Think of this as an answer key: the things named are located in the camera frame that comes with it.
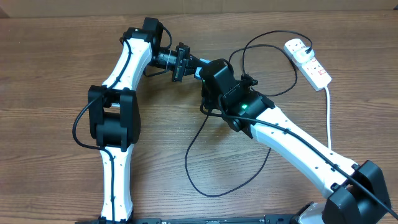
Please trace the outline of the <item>Samsung Galaxy smartphone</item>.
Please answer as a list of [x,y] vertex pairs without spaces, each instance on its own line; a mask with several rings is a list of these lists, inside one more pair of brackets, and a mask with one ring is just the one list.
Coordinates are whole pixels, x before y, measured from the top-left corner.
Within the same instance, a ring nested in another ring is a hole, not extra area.
[[199,61],[201,62],[201,65],[196,68],[195,73],[194,73],[194,78],[197,80],[202,80],[201,71],[203,70],[203,67],[206,64],[211,62],[211,60],[200,58]]

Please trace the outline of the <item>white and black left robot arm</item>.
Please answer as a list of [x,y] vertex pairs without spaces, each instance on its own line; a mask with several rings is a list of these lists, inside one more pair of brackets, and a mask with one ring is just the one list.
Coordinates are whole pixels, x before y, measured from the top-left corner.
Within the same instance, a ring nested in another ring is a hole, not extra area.
[[161,46],[164,25],[147,17],[141,28],[130,27],[121,37],[123,50],[100,86],[88,91],[90,134],[103,160],[104,203],[97,223],[129,223],[133,203],[130,194],[131,156],[141,132],[136,90],[146,67],[172,72],[172,81],[184,76],[200,78],[207,60],[190,55],[183,43],[175,50]]

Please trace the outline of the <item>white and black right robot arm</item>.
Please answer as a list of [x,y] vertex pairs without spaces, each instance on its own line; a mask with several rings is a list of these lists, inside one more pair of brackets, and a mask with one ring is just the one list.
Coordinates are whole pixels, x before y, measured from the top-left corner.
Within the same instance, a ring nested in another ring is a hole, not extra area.
[[382,170],[370,160],[359,165],[324,146],[295,125],[272,100],[252,90],[257,80],[234,77],[221,58],[201,63],[202,112],[226,121],[231,129],[265,144],[298,169],[325,198],[311,202],[292,223],[377,223],[393,217]]

